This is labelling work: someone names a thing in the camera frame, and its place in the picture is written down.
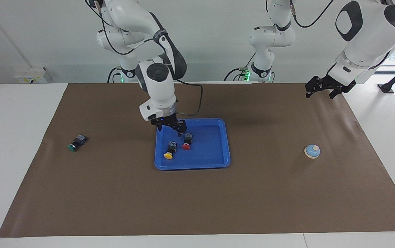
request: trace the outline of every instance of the white electrical box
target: white electrical box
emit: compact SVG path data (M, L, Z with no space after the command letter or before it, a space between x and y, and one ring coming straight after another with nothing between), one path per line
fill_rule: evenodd
M17 69L14 77L17 83L48 83L51 79L44 67Z

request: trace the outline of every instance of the blue round object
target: blue round object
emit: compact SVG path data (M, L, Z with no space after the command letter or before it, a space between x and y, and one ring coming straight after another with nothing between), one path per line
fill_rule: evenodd
M304 153L309 158L318 158L318 156L320 156L320 147L317 145L306 146L306 148L304 148Z

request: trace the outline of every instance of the yellow cap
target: yellow cap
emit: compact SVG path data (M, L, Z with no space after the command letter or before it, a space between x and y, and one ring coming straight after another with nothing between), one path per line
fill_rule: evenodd
M164 154L164 158L173 159L173 155L171 153L167 152L166 154Z

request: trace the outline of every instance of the red cap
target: red cap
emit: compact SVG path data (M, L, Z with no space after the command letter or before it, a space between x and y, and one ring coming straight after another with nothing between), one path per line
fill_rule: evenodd
M191 149L190 144L187 144L187 143L183 144L182 149L188 151L189 149Z

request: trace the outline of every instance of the white wall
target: white wall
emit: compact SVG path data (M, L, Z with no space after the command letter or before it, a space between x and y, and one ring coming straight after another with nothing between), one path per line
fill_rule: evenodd
M185 80L219 81L254 53L249 32L270 25L265 0L140 0L157 15L188 63ZM328 0L298 1L298 19L312 22ZM276 82L306 82L323 76L345 47L335 18L347 1L335 1L312 28L295 27L291 47L274 49ZM104 82L118 65L95 39L101 22L83 0L0 0L0 27L33 66L45 66L55 83ZM141 59L161 53L152 43L137 50ZM24 61L0 39L0 83L13 83L13 67Z

